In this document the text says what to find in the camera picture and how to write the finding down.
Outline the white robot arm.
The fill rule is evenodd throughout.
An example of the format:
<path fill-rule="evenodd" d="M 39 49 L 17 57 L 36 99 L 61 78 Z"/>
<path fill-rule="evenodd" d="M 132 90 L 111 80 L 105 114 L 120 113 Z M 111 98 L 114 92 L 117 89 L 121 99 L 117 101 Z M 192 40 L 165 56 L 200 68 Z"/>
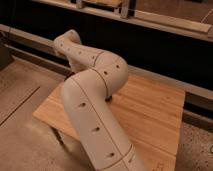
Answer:
<path fill-rule="evenodd" d="M 147 171 L 106 100 L 128 79 L 126 61 L 103 49 L 85 46 L 69 30 L 54 40 L 57 52 L 83 68 L 62 85 L 64 109 L 97 171 Z"/>

